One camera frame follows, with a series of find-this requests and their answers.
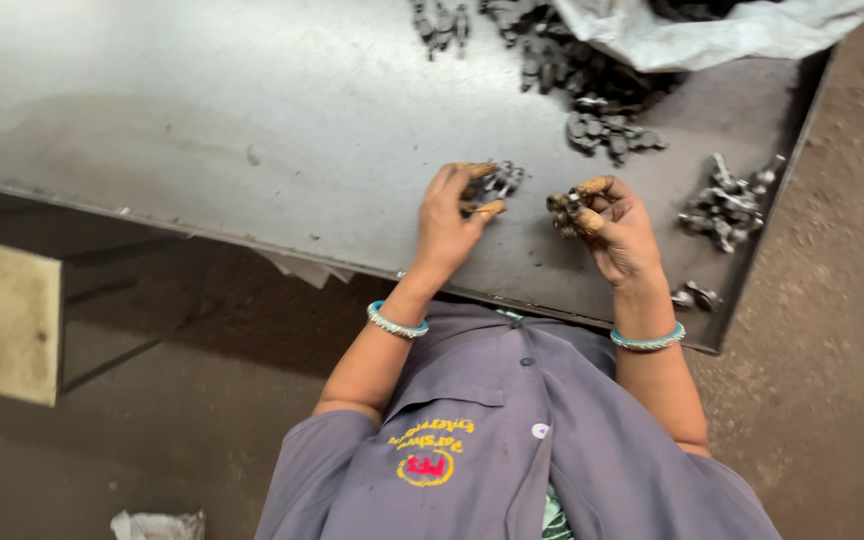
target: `white plastic bag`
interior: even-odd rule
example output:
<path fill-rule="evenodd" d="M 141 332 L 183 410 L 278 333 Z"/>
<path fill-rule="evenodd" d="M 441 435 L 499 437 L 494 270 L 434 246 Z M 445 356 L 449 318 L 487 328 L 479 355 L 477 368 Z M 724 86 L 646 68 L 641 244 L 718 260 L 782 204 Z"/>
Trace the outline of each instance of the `white plastic bag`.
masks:
<path fill-rule="evenodd" d="M 206 540 L 206 512 L 130 514 L 122 510 L 108 524 L 116 540 Z"/>
<path fill-rule="evenodd" d="M 745 58 L 798 60 L 838 42 L 864 21 L 864 0 L 737 4 L 710 22 L 672 22 L 648 0 L 555 0 L 580 40 L 643 73 L 697 71 Z"/>

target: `woman's left hand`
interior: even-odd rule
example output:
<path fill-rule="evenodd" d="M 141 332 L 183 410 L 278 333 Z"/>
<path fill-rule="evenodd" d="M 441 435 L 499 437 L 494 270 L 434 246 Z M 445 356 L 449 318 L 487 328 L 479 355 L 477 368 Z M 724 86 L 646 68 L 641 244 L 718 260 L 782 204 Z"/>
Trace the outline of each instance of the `woman's left hand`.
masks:
<path fill-rule="evenodd" d="M 468 170 L 454 163 L 443 166 L 425 189 L 418 210 L 418 247 L 409 272 L 422 274 L 439 287 L 469 258 L 482 236 L 485 217 L 474 213 L 464 219 L 459 212 L 459 197 L 471 178 Z"/>

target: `green patterned garment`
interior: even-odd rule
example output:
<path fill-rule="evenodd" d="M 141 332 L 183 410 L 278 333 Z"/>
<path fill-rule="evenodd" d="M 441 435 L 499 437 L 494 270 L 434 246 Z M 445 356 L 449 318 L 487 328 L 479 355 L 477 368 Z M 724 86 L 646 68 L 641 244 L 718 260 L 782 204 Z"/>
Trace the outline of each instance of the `green patterned garment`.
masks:
<path fill-rule="evenodd" d="M 542 540 L 575 540 L 566 512 L 559 511 L 545 530 L 542 531 Z"/>
<path fill-rule="evenodd" d="M 549 483 L 545 489 L 545 517 L 542 518 L 542 540 L 575 540 L 566 512 L 555 496 L 555 489 Z"/>

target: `metal table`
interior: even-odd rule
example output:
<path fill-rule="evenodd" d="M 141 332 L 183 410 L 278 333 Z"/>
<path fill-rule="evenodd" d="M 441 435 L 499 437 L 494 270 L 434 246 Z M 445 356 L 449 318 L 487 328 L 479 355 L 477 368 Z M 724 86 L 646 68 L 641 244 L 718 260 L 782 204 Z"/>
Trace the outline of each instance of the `metal table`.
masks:
<path fill-rule="evenodd" d="M 0 191 L 392 278 L 439 166 L 512 160 L 534 178 L 451 290 L 605 324 L 610 288 L 545 198 L 615 173 L 670 282 L 724 293 L 718 315 L 682 318 L 718 350 L 758 240 L 726 255 L 675 215 L 710 153 L 745 174 L 793 151 L 829 53 L 694 74 L 644 119 L 671 148 L 617 172 L 570 149 L 569 99 L 522 94 L 521 49 L 472 17 L 466 58 L 428 62 L 405 0 L 0 0 Z"/>

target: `embroidered logo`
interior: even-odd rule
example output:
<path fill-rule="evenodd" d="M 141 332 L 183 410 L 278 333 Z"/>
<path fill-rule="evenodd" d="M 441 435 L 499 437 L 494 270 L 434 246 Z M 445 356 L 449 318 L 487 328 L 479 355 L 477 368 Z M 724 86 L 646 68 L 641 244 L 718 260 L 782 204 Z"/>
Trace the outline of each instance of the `embroidered logo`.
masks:
<path fill-rule="evenodd" d="M 430 430 L 437 433 L 419 432 Z M 441 433 L 453 433 L 464 431 L 471 434 L 475 431 L 475 423 L 469 419 L 442 420 L 435 419 L 422 423 L 416 423 L 401 437 L 390 437 L 389 444 L 395 445 L 396 450 L 410 448 L 405 459 L 398 462 L 395 472 L 398 477 L 416 487 L 430 485 L 443 485 L 452 477 L 455 469 L 453 454 L 462 454 L 462 441 L 455 437 L 444 436 Z"/>

